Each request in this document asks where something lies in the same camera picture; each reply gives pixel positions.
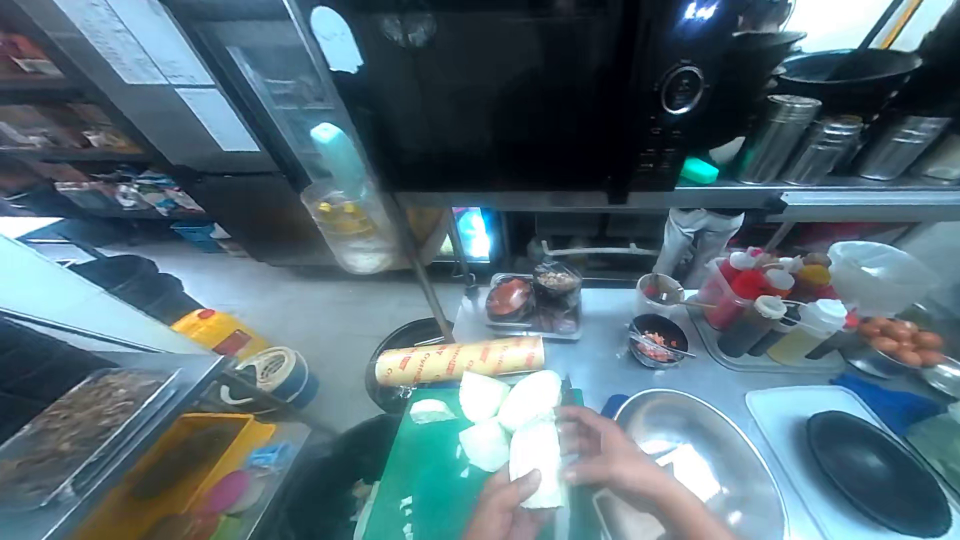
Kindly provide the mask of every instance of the paper sign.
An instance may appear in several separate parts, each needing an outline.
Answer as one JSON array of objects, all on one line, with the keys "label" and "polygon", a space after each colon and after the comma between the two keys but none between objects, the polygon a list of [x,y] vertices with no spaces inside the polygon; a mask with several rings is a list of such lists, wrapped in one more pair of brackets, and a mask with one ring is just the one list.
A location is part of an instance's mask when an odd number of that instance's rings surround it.
[{"label": "paper sign", "polygon": [[54,0],[128,85],[166,85],[154,61],[107,0]]},{"label": "paper sign", "polygon": [[177,88],[180,99],[197,115],[225,152],[259,152],[260,147],[216,88]]},{"label": "paper sign", "polygon": [[213,86],[213,79],[157,0],[107,0],[173,85]]}]

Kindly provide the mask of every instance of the hand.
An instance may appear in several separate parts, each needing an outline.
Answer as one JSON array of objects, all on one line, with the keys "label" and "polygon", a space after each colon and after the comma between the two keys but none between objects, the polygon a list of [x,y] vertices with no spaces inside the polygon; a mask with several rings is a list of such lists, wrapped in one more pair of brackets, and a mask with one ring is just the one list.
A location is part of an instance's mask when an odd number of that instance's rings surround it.
[{"label": "hand", "polygon": [[582,406],[557,409],[561,448],[579,454],[561,478],[573,485],[601,484],[654,498],[679,486],[609,418]]},{"label": "hand", "polygon": [[550,510],[521,508],[540,487],[540,471],[510,481],[504,467],[490,477],[480,492],[473,519],[463,540],[533,540],[543,527]]}]

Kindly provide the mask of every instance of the stainless steel container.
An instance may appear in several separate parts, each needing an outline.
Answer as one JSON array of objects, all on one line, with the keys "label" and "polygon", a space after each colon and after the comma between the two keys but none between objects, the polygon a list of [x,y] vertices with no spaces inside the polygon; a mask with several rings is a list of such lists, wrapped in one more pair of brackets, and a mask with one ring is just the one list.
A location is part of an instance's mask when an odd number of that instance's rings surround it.
[{"label": "stainless steel container", "polygon": [[925,368],[920,374],[930,386],[954,398],[960,398],[960,362],[945,356],[944,363]]},{"label": "stainless steel container", "polygon": [[737,538],[780,539],[789,530],[783,498],[763,457],[713,406],[684,392],[651,389],[627,400],[614,420]]},{"label": "stainless steel container", "polygon": [[788,184],[816,185],[836,165],[860,135],[863,122],[855,116],[817,120],[806,131],[781,179]]},{"label": "stainless steel container", "polygon": [[893,180],[903,174],[944,130],[949,118],[904,116],[860,151],[856,174],[872,180]]},{"label": "stainless steel container", "polygon": [[776,94],[767,96],[766,119],[744,143],[744,161],[737,179],[743,184],[775,180],[810,122],[820,100]]},{"label": "stainless steel container", "polygon": [[937,180],[960,180],[960,135],[944,135],[929,154],[917,161],[912,172]]},{"label": "stainless steel container", "polygon": [[884,379],[920,371],[919,367],[908,366],[892,356],[881,353],[863,339],[858,339],[855,343],[841,348],[840,354],[856,369]]}]

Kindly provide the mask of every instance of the egg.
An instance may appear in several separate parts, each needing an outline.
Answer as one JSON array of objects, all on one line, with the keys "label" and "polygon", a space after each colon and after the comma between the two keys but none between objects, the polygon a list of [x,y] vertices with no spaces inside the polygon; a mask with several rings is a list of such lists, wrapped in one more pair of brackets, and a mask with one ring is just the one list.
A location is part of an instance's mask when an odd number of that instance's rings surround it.
[{"label": "egg", "polygon": [[920,367],[924,365],[924,362],[920,359],[920,355],[913,351],[897,351],[894,353],[894,357],[908,366]]},{"label": "egg", "polygon": [[870,346],[881,353],[891,354],[900,348],[900,343],[896,339],[880,336],[871,339]]},{"label": "egg", "polygon": [[891,324],[883,327],[883,335],[896,339],[897,341],[910,341],[913,337],[913,332],[904,328],[899,323],[891,322]]},{"label": "egg", "polygon": [[906,328],[910,333],[917,333],[920,331],[920,327],[917,326],[917,323],[913,321],[900,321],[900,326]]},{"label": "egg", "polygon": [[918,351],[917,355],[920,356],[920,362],[923,363],[924,367],[933,367],[944,363],[944,355],[936,351]]},{"label": "egg", "polygon": [[894,322],[894,321],[891,321],[890,319],[888,319],[888,318],[886,318],[886,317],[871,317],[871,318],[870,318],[870,324],[879,327],[881,330],[887,328],[887,327],[890,326],[890,324],[893,323],[893,322]]},{"label": "egg", "polygon": [[867,337],[868,339],[873,339],[874,337],[880,337],[880,327],[875,325],[873,322],[863,323],[856,329],[860,332],[860,335]]},{"label": "egg", "polygon": [[913,336],[913,342],[918,348],[930,351],[939,351],[944,347],[944,338],[932,331],[918,331]]}]

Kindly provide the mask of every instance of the plastic wrap roll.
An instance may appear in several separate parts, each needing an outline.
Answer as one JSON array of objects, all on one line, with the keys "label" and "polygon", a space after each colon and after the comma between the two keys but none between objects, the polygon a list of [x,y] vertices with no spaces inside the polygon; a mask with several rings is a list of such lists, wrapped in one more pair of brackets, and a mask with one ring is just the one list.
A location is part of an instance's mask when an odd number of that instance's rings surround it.
[{"label": "plastic wrap roll", "polygon": [[543,339],[509,337],[384,351],[376,360],[383,386],[458,380],[469,369],[482,375],[543,369]]}]

